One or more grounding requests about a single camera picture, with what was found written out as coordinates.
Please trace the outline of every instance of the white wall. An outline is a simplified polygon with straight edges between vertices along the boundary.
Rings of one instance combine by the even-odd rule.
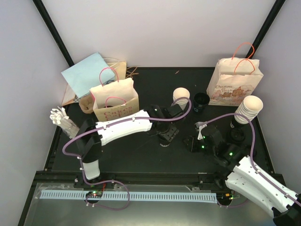
[[[32,0],[2,0],[0,31],[0,224],[15,226],[45,164],[68,66]]]
[[[301,1],[286,1],[254,58],[264,77],[255,90],[259,120],[276,172],[301,193]]]
[[[209,67],[254,41],[275,0],[43,2],[75,63],[99,52],[131,66]]]

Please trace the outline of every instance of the black tabletop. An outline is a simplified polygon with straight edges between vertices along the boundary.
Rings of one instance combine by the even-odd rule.
[[[138,68],[139,75],[134,76],[134,87],[139,95],[140,109],[151,104],[170,106],[173,102],[173,91],[184,87],[190,92],[190,99],[198,92],[206,92],[213,68],[198,69],[162,69]],[[183,143],[183,138],[196,135],[194,123],[208,121],[226,113],[235,112],[236,107],[207,106],[201,115],[191,111],[182,121],[176,123],[179,134],[168,147],[161,147],[156,136],[146,133],[136,133],[119,138],[103,146],[103,154],[99,160],[102,172],[132,172],[132,173],[214,173],[222,170],[214,161],[202,153],[189,152]],[[84,120],[94,114],[84,114],[78,104],[71,104],[68,109],[70,118],[80,127]],[[224,136],[230,129],[231,117],[213,122]],[[271,171],[271,163],[257,119],[253,120],[256,132],[255,161],[266,171]],[[246,134],[246,144],[251,144],[251,129],[243,127]],[[79,161],[62,153],[63,145],[69,138],[61,133],[56,148],[52,171],[79,171]],[[68,152],[78,153],[75,143]]]

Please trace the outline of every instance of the black pole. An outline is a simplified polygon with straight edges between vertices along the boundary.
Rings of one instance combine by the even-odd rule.
[[[256,50],[258,49],[260,43],[262,42],[264,36],[267,34],[269,27],[271,27],[273,21],[275,20],[278,12],[280,11],[281,7],[283,6],[283,4],[285,3],[285,0],[276,0],[271,11],[269,12],[267,18],[265,19],[261,29],[259,30],[254,42],[253,42],[253,46]],[[253,49],[250,48],[249,52],[246,55],[246,58],[253,52]]]
[[[52,34],[53,38],[55,39],[58,47],[60,48],[63,56],[65,57],[68,65],[71,67],[74,65],[73,60],[71,59],[71,56],[62,40],[60,37],[60,34],[58,33],[57,29],[55,28],[54,23],[52,22],[50,15],[48,14],[42,0],[32,0],[33,3],[36,5],[39,13],[41,14],[46,26],[48,27],[50,33]]]

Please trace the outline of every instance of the blue envelope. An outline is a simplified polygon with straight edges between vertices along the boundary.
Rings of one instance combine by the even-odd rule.
[[[92,87],[100,85],[99,73],[108,67],[99,53],[94,53],[79,63],[62,72],[71,89],[78,97],[88,94]],[[115,74],[106,69],[101,74],[103,85],[114,81]]]

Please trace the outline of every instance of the red bag handle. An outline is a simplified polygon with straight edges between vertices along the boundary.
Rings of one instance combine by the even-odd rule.
[[[232,57],[232,59],[231,60],[233,60],[233,58],[234,58],[234,56],[235,56],[235,54],[237,53],[237,51],[240,49],[240,47],[242,46],[242,45],[250,45],[250,46],[252,46],[252,48],[253,48],[253,52],[250,54],[250,56],[248,56],[248,58],[247,59],[249,59],[251,56],[253,56],[253,54],[255,53],[255,49],[254,49],[254,46],[250,43],[250,42],[244,42],[244,43],[241,43],[238,47],[237,47],[237,49],[235,50],[235,52],[234,52],[234,54],[233,54],[233,57]]]
[[[236,68],[234,69],[234,74],[235,74],[235,71],[236,71],[238,65],[239,65],[242,61],[244,61],[244,60],[247,60],[247,61],[249,61],[249,62],[252,64],[252,62],[251,62],[248,58],[247,58],[247,59],[242,59],[242,60],[239,61],[239,63],[236,65]],[[250,74],[252,74],[252,73],[255,71],[255,67],[254,67],[253,64],[252,64],[252,66],[253,66],[253,71],[252,71]]]
[[[108,100],[109,100],[110,98],[117,98],[117,99],[123,100],[123,101],[124,101],[124,103],[126,103],[126,102],[127,102],[125,99],[122,99],[122,98],[120,98],[120,97],[108,97],[108,98],[105,100],[105,107],[108,107],[108,104],[107,104],[107,102],[108,102]]]
[[[100,84],[103,86],[103,83],[102,83],[102,80],[101,80],[101,74],[102,74],[102,72],[104,71],[104,70],[107,70],[107,69],[111,69],[112,71],[114,71],[114,73],[116,74],[116,76],[117,76],[117,81],[119,82],[119,77],[118,77],[118,73],[117,73],[117,71],[114,69],[114,68],[112,68],[112,67],[105,67],[105,68],[103,68],[102,69],[102,71],[99,73],[99,81],[100,81]]]

